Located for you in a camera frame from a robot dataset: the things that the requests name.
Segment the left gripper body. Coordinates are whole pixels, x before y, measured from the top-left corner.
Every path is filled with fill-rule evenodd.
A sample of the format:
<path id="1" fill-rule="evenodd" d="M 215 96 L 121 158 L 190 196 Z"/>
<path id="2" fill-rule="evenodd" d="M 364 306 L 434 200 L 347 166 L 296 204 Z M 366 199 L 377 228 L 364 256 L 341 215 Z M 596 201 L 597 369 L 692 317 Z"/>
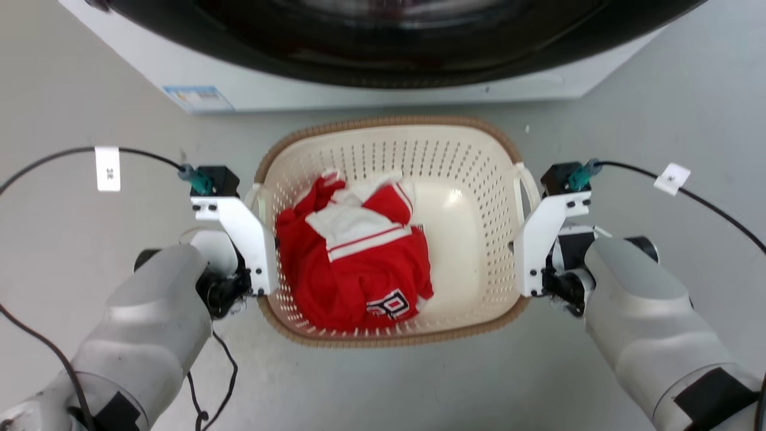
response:
<path id="1" fill-rule="evenodd" d="M 252 293 L 251 270 L 224 232 L 196 232 L 190 245 L 200 251 L 206 263 L 195 284 L 197 294 L 212 319 L 223 319 L 232 313 L 236 303 L 244 302 Z"/>

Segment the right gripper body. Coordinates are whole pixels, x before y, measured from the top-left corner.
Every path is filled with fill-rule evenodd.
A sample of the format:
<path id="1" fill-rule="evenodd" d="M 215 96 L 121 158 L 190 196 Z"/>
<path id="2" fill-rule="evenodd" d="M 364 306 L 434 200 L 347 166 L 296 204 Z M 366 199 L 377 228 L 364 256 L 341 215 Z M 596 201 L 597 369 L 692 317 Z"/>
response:
<path id="1" fill-rule="evenodd" d="M 550 299 L 553 308 L 573 317 L 585 315 L 586 303 L 595 289 L 585 255 L 597 238 L 611 237 L 595 224 L 567 224 L 559 230 L 545 260 L 542 281 L 542 296 Z"/>

